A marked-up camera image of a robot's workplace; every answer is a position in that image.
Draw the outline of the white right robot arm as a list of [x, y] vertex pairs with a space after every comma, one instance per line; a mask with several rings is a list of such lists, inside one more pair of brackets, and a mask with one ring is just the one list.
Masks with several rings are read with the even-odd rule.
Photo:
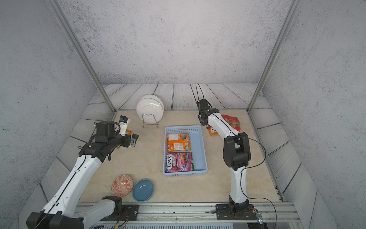
[[248, 135], [232, 128], [218, 112], [218, 109], [199, 109], [202, 126], [209, 125], [223, 139], [223, 159], [230, 168], [231, 192], [228, 207], [233, 216], [250, 209], [246, 191], [246, 169], [251, 160]]

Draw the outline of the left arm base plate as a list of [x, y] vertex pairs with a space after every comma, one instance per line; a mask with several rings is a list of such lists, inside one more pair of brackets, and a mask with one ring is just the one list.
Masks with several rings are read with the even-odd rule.
[[128, 204], [115, 207], [114, 212], [101, 221], [137, 221], [139, 205]]

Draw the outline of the green Fox's spring tea bag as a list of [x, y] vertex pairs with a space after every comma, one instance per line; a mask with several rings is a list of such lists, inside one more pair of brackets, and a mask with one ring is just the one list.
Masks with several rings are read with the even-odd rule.
[[192, 156], [191, 156], [190, 165], [191, 165], [191, 171], [194, 171], [194, 160], [193, 160]]

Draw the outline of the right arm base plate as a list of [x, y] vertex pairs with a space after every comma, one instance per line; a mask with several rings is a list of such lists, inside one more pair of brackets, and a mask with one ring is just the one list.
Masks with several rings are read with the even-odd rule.
[[218, 220], [254, 220], [257, 221], [256, 210], [252, 204], [242, 205], [216, 204], [212, 212]]

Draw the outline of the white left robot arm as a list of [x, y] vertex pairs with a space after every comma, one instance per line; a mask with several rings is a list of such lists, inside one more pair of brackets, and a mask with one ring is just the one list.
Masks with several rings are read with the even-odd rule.
[[90, 179], [105, 159], [119, 146], [134, 147], [138, 135], [116, 134], [111, 138], [88, 142], [80, 148], [80, 156], [73, 170], [54, 197], [40, 212], [33, 212], [26, 220], [29, 229], [88, 229], [102, 219], [128, 218], [121, 197], [105, 196], [95, 205], [76, 213], [77, 203]]

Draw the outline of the light blue plastic basket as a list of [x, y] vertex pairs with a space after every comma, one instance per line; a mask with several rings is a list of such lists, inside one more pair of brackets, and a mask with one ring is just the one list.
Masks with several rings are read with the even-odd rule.
[[168, 146], [164, 147], [164, 165], [163, 174], [167, 177], [176, 176], [191, 176], [191, 175], [204, 175], [208, 171], [207, 160], [205, 155], [204, 139], [202, 135], [202, 128], [199, 125], [193, 126], [175, 126], [166, 127], [165, 135], [167, 134], [188, 134], [190, 137], [192, 158], [193, 158], [193, 171], [185, 172], [166, 172], [167, 166], [172, 166], [172, 162], [168, 162]]

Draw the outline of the purple Fox's candy bag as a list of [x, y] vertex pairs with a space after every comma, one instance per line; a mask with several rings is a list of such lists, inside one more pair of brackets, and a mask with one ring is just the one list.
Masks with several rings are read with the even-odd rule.
[[191, 152], [171, 152], [166, 156], [165, 173], [191, 172]]

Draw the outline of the orange Fox's fruits bag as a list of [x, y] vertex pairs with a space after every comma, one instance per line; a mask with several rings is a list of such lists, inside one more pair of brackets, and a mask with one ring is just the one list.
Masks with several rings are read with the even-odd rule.
[[189, 134], [167, 134], [167, 152], [186, 152], [191, 150]]
[[207, 130], [210, 135], [218, 135], [218, 132], [212, 126], [209, 126]]

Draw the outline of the red Lot 100 candy bag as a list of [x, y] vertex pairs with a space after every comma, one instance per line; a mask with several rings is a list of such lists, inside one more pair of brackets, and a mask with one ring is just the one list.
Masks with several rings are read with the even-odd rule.
[[241, 132], [240, 121], [237, 117], [222, 115], [223, 119], [236, 131]]

